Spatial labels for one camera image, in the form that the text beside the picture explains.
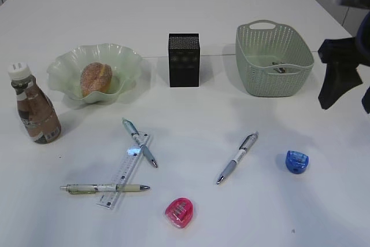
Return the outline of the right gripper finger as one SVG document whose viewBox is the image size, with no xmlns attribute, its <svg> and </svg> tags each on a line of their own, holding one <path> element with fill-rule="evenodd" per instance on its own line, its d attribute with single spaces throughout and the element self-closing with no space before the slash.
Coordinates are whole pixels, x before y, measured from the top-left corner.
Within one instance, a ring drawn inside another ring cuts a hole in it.
<svg viewBox="0 0 370 247">
<path fill-rule="evenodd" d="M 321 62 L 326 65 L 326 72 L 318 99 L 321 108 L 329 109 L 351 89 L 362 85 L 363 81 L 357 71 L 359 60 L 354 57 L 324 57 Z"/>
<path fill-rule="evenodd" d="M 361 100 L 361 103 L 366 113 L 370 113 L 370 87 L 367 89 L 366 93 L 364 94 Z"/>
</svg>

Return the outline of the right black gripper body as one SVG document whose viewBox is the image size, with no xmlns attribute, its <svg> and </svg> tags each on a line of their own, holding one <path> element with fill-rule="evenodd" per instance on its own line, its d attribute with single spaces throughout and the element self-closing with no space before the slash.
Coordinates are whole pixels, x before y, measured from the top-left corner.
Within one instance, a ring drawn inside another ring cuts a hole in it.
<svg viewBox="0 0 370 247">
<path fill-rule="evenodd" d="M 337 59 L 346 65 L 369 66 L 369 13 L 360 24 L 355 37 L 325 39 L 318 54 L 324 64 Z"/>
</svg>

